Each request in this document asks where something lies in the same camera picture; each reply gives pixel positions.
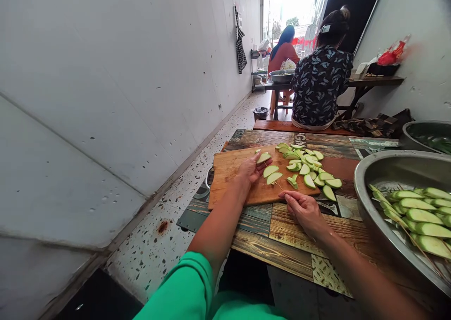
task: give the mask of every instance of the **hanging cloth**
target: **hanging cloth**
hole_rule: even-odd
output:
[[[235,6],[235,18],[236,18],[236,58],[238,60],[238,73],[242,74],[243,69],[246,67],[248,61],[246,60],[246,55],[244,53],[243,41],[244,32],[241,31],[238,25],[238,11]]]

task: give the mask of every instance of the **black floral blouse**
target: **black floral blouse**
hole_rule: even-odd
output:
[[[348,88],[353,56],[333,46],[318,48],[296,65],[292,118],[303,125],[322,126],[338,112],[337,97]]]

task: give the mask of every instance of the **hair bun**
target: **hair bun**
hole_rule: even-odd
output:
[[[342,6],[342,8],[340,9],[340,12],[342,13],[343,20],[347,22],[349,20],[349,18],[351,17],[351,12],[346,7],[346,5]]]

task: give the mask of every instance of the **patterned table top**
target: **patterned table top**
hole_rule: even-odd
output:
[[[336,191],[337,203],[327,200],[322,194],[315,197],[327,222],[389,279],[431,308],[431,302],[420,284],[400,272],[390,261],[390,256],[370,238],[358,212],[353,182],[355,167],[372,153],[396,148],[397,140],[238,129],[222,152],[281,142],[304,145],[325,156],[325,168],[332,166],[335,173],[340,173],[337,177],[343,182],[343,187]],[[210,170],[207,178],[209,185],[213,176],[214,171]],[[196,232],[208,216],[208,198],[209,189],[202,183],[177,225]],[[292,220],[284,203],[245,207],[232,248],[352,297],[327,256]]]

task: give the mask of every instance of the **wooden cutting board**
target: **wooden cutting board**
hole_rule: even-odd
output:
[[[293,174],[299,172],[290,172],[286,169],[289,165],[289,160],[284,159],[283,155],[276,151],[276,145],[260,146],[255,148],[245,148],[236,151],[221,152],[215,154],[213,161],[213,167],[215,169],[215,176],[213,183],[210,187],[210,198],[208,203],[208,209],[212,210],[213,206],[218,200],[221,199],[225,191],[227,190],[228,182],[238,172],[243,160],[250,158],[255,154],[255,150],[261,149],[262,152],[269,152],[272,156],[272,164],[277,165],[283,176],[277,181],[284,190],[295,191],[293,187],[288,183],[287,178],[292,177]],[[305,186],[303,176],[297,177],[298,192],[305,195],[319,195],[319,189],[311,189]],[[277,185],[267,185],[266,179],[261,176],[251,187],[249,195],[244,203],[244,206],[260,205],[265,203],[275,203],[283,201],[278,197],[280,193],[280,187]]]

